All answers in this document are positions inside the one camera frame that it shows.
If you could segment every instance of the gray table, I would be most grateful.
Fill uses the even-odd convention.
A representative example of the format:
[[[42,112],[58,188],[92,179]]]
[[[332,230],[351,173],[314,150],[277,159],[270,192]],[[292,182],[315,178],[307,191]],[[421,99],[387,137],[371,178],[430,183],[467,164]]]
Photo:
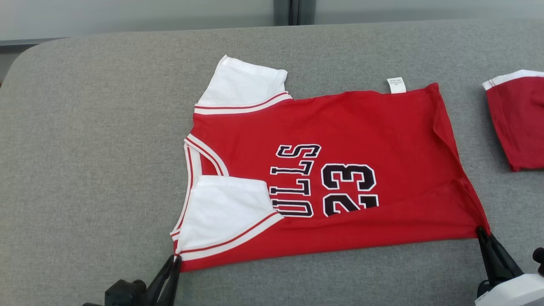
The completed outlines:
[[[289,71],[294,98],[438,82],[492,230],[526,272],[544,173],[510,173],[481,83],[544,71],[544,21],[429,21],[93,35],[33,47],[0,89],[0,305],[103,303],[171,254],[192,105],[224,55]],[[179,305],[471,305],[476,240],[182,274]]]

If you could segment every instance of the red fabric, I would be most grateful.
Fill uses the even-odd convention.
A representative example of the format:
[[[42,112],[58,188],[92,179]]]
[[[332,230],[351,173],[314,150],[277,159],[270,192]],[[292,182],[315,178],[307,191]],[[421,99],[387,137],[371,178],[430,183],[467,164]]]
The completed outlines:
[[[511,170],[544,168],[544,77],[493,86],[487,103]]]
[[[271,194],[271,199],[308,200],[312,217],[285,217],[272,227],[226,252],[185,261],[190,271],[240,261],[392,244],[476,238],[476,228],[489,224],[465,175],[452,127],[437,84],[403,94],[352,91],[302,100],[285,100],[251,113],[194,115],[191,134],[225,162],[230,176],[258,179],[268,186],[301,188],[309,179],[311,195]],[[319,144],[315,158],[280,158],[280,145]],[[302,168],[312,160],[308,176],[271,175],[271,167]],[[368,165],[375,186],[359,191],[357,180],[323,183],[326,164]],[[325,214],[324,198],[377,195],[379,204]]]

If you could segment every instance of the white trim on red garment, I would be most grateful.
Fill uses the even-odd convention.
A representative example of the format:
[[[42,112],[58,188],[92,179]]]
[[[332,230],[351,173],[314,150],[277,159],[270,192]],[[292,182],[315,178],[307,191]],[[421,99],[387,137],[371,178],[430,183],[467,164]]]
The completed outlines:
[[[511,74],[494,77],[489,81],[485,81],[482,84],[482,86],[485,88],[485,90],[489,90],[490,88],[497,86],[499,84],[506,83],[508,81],[512,81],[513,79],[522,78],[522,77],[544,77],[544,72],[531,71],[531,70],[518,70],[516,72],[512,72]]]
[[[187,211],[187,204],[189,203],[189,197],[191,195],[191,189],[195,184],[196,178],[199,175],[202,175],[202,165],[200,162],[200,154],[186,143],[183,144],[183,150],[185,151],[185,161],[187,162],[187,177],[189,181],[187,182],[187,191],[185,192],[185,201],[183,202],[183,209],[180,214],[176,226],[170,232],[170,236],[173,236],[180,232],[181,224],[183,223],[183,217]]]
[[[215,243],[210,246],[201,246],[195,247],[192,249],[180,249],[180,244],[178,243],[178,249],[175,251],[177,255],[181,255],[183,261],[193,260],[204,258],[212,255],[216,255],[235,247],[240,246],[242,243],[245,243],[252,238],[256,237],[260,233],[267,230],[272,225],[276,224],[278,221],[282,220],[283,216],[275,210],[272,210],[264,218],[260,219],[258,222],[254,223],[247,230],[241,234],[236,234],[225,239],[222,243]]]
[[[227,166],[221,157],[219,157],[219,155],[215,153],[215,151],[212,150],[212,148],[210,148],[207,144],[192,134],[187,135],[184,141],[191,148],[204,155],[204,157],[206,157],[213,164],[215,171],[217,171],[217,175],[228,176]]]
[[[221,106],[208,106],[208,105],[195,105],[195,114],[201,115],[215,115],[215,114],[242,114],[260,111],[267,107],[285,100],[292,100],[293,98],[288,92],[284,91],[279,93],[263,102],[250,105],[221,105]]]

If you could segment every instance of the white stripe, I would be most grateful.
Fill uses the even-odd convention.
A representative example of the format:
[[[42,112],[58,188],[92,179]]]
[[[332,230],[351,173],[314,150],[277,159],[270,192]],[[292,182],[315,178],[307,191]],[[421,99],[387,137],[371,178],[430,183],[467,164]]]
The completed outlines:
[[[177,220],[176,226],[170,232],[172,235],[175,232],[179,232],[178,227],[180,226],[181,220],[185,215],[185,210],[187,210],[187,203],[189,203],[189,194],[191,186],[194,186],[196,177],[202,175],[202,165],[200,163],[200,154],[195,151],[193,148],[189,147],[187,144],[183,144],[183,150],[185,151],[185,162],[187,163],[187,191],[185,192],[185,201],[183,202],[183,209],[180,214],[180,218]],[[191,153],[191,163],[189,163],[189,151]]]
[[[485,90],[489,90],[493,86],[497,86],[499,84],[506,83],[508,81],[512,81],[513,79],[522,78],[522,77],[544,77],[544,72],[531,71],[531,70],[518,70],[516,72],[512,72],[511,74],[494,77],[489,81],[485,81],[482,84],[482,86],[485,88]]]
[[[191,142],[188,142],[187,139],[192,141],[193,143],[195,143],[199,147],[201,147],[202,150],[200,148],[197,148],[197,147],[191,145]],[[198,152],[200,152],[201,154],[206,156],[206,158],[208,158],[209,161],[211,161],[212,164],[215,166],[215,170],[217,171],[217,175],[221,175],[221,172],[223,172],[223,176],[228,176],[227,166],[225,165],[225,163],[223,162],[221,157],[219,157],[219,155],[217,155],[217,153],[215,153],[212,150],[212,148],[208,147],[204,142],[202,142],[200,139],[194,137],[192,134],[187,135],[187,138],[185,139],[185,143],[187,143],[191,148],[194,148],[195,150],[197,150]]]
[[[274,225],[276,222],[280,221],[281,219],[283,219],[283,216],[281,214],[279,214],[279,213],[276,213],[276,214],[272,215],[271,217],[269,217],[263,223],[256,226],[251,231],[247,232],[242,237],[240,237],[240,238],[238,238],[238,239],[236,239],[236,240],[234,240],[234,241],[232,241],[230,243],[223,244],[222,246],[218,246],[216,248],[211,248],[211,249],[207,249],[207,250],[189,252],[189,253],[182,253],[181,258],[182,258],[182,260],[193,260],[193,259],[204,258],[204,257],[208,257],[208,256],[212,256],[212,255],[216,255],[216,254],[228,251],[228,250],[233,249],[235,247],[238,247],[242,243],[247,242],[250,239],[256,237],[258,234],[264,232],[266,229],[268,229],[269,227],[271,227],[272,225]]]
[[[270,107],[276,103],[279,103],[283,100],[290,100],[292,99],[292,97],[285,93],[283,95],[279,95],[277,96],[276,98],[266,102],[266,103],[263,103],[263,102],[260,102],[260,103],[256,103],[254,104],[253,106],[252,105],[244,105],[244,106],[240,106],[240,105],[233,105],[233,106],[227,106],[227,105],[221,105],[217,108],[197,108],[195,107],[195,114],[202,114],[202,115],[212,115],[212,114],[242,114],[242,113],[251,113],[251,112],[256,112],[256,111],[260,111],[262,109],[265,109],[267,107]]]

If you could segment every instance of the white sleeve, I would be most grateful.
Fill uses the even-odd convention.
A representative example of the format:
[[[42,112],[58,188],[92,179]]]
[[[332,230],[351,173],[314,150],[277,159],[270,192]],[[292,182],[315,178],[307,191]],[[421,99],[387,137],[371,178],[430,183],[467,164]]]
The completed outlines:
[[[285,91],[287,71],[223,56],[199,105],[245,105]]]

